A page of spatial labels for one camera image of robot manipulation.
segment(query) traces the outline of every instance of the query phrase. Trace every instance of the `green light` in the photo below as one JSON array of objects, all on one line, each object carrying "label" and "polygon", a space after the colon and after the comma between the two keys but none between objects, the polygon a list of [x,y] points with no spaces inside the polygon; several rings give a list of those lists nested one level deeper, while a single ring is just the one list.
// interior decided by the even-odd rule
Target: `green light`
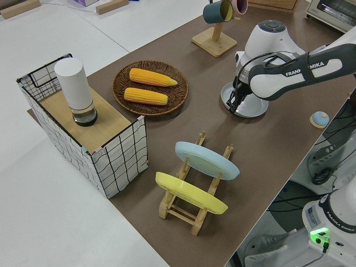
[{"label": "green light", "polygon": [[312,239],[313,242],[317,243],[316,239],[320,236],[325,235],[328,232],[329,232],[329,228],[326,228],[326,227],[316,229],[316,230],[310,231],[310,238]]}]

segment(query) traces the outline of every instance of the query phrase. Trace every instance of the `brown table mat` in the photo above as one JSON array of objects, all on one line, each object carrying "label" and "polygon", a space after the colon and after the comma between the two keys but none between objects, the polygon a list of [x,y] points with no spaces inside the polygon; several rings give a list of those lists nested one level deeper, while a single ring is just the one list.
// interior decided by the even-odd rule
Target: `brown table mat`
[{"label": "brown table mat", "polygon": [[[140,60],[157,60],[175,66],[188,80],[190,92],[180,113],[146,120],[149,168],[110,199],[169,265],[223,266],[322,134],[310,124],[310,115],[321,110],[333,118],[354,90],[353,76],[304,87],[270,102],[266,114],[257,118],[237,117],[224,107],[220,91],[234,79],[234,54],[244,50],[257,23],[266,19],[285,23],[291,38],[306,51],[341,36],[325,24],[305,19],[306,5],[301,1],[294,14],[249,8],[241,21],[224,24],[222,31],[238,44],[219,58],[191,42],[211,27],[199,17],[88,78],[91,87],[130,120],[137,115],[122,108],[111,94],[120,69]],[[186,222],[171,215],[159,218],[165,192],[156,185],[155,172],[175,175],[181,166],[175,143],[195,142],[202,130],[204,146],[215,152],[222,154],[226,145],[235,145],[230,160],[241,174],[220,182],[215,196],[229,208],[222,215],[208,214],[195,237]],[[191,170],[186,181],[207,189],[211,180]]]}]

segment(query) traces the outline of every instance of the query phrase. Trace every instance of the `yellow corn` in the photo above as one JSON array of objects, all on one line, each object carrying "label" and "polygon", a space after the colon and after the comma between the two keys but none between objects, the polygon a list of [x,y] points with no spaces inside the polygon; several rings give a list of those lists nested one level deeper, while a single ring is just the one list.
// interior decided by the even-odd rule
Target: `yellow corn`
[{"label": "yellow corn", "polygon": [[141,68],[130,69],[130,80],[133,82],[155,86],[172,86],[178,84],[176,80],[173,80],[167,75],[154,71],[143,70]]},{"label": "yellow corn", "polygon": [[123,97],[127,101],[150,105],[164,106],[168,102],[168,96],[163,93],[133,87],[126,88]]}]

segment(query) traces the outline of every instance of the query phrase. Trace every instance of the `small blue object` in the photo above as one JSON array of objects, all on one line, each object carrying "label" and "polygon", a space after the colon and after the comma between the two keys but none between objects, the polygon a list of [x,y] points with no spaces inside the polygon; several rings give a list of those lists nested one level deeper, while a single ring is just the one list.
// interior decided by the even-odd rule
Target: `small blue object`
[{"label": "small blue object", "polygon": [[323,111],[317,111],[310,117],[310,122],[317,128],[324,128],[329,124],[330,118]]},{"label": "small blue object", "polygon": [[222,174],[222,180],[232,180],[240,174],[240,170],[231,161],[203,146],[188,142],[177,142],[177,156],[194,169],[212,177]]}]

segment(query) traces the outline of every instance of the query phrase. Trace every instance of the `woven basket tray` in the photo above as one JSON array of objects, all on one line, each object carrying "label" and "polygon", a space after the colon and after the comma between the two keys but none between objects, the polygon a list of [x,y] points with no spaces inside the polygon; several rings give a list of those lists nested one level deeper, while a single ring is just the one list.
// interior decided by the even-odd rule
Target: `woven basket tray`
[{"label": "woven basket tray", "polygon": [[[132,82],[129,77],[130,69],[132,68],[141,68],[167,75],[172,79],[175,79],[178,84],[176,86],[161,87]],[[123,94],[125,93],[125,89],[128,87],[136,87],[158,93],[164,93],[165,95],[168,95],[168,103],[165,106],[156,106],[126,101],[123,99]],[[138,61],[124,67],[118,72],[112,83],[112,93],[116,101],[127,110],[145,116],[158,116],[168,114],[176,110],[186,100],[188,90],[188,82],[179,70],[167,63],[150,60]]]}]

